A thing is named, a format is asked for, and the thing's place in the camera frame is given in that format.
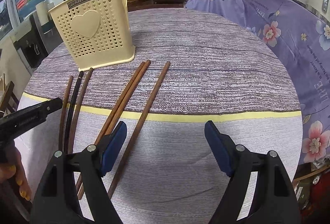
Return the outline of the left hand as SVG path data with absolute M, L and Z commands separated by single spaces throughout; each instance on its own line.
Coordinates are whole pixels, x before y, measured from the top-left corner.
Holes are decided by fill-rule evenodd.
M 1 163 L 1 184 L 10 178 L 14 178 L 19 186 L 20 196 L 27 200 L 31 200 L 32 191 L 28 184 L 24 166 L 22 164 L 21 153 L 15 148 L 15 161 L 13 163 Z

